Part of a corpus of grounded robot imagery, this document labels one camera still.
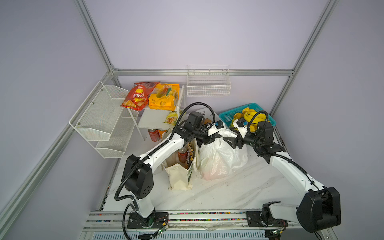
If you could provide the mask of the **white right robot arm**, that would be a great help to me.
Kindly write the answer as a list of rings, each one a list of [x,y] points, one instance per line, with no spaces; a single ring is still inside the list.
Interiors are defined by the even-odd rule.
[[[257,218],[265,227],[278,221],[292,222],[309,233],[341,224],[341,196],[334,187],[326,187],[312,178],[306,170],[292,160],[286,150],[274,141],[274,128],[269,122],[259,122],[254,131],[251,125],[235,120],[230,128],[236,137],[224,138],[232,148],[250,146],[258,157],[277,169],[295,188],[301,201],[299,205],[272,201],[263,204]]]

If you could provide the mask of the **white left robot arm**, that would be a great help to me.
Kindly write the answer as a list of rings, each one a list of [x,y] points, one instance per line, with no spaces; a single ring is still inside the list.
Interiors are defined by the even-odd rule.
[[[215,119],[204,124],[202,113],[193,111],[187,119],[177,123],[171,133],[157,146],[140,156],[130,155],[125,164],[121,184],[114,195],[115,201],[131,199],[134,211],[143,219],[151,219],[156,212],[150,199],[154,188],[153,172],[174,152],[193,140],[209,143],[212,136],[208,131],[215,127]]]

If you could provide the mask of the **canvas floral tote bag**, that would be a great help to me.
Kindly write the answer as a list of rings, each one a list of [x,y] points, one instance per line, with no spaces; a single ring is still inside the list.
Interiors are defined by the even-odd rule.
[[[188,143],[186,148],[188,158],[185,163],[180,162],[178,152],[174,152],[162,163],[168,174],[170,191],[186,191],[193,188],[193,179],[199,168],[200,148],[197,140]]]

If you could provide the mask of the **white plastic grocery bag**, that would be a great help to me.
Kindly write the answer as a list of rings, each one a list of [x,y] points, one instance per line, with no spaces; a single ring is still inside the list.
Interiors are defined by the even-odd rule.
[[[246,147],[233,149],[223,141],[224,138],[235,138],[237,135],[229,129],[219,130],[220,138],[208,145],[200,147],[198,170],[201,178],[210,181],[222,179],[244,167],[248,162]]]

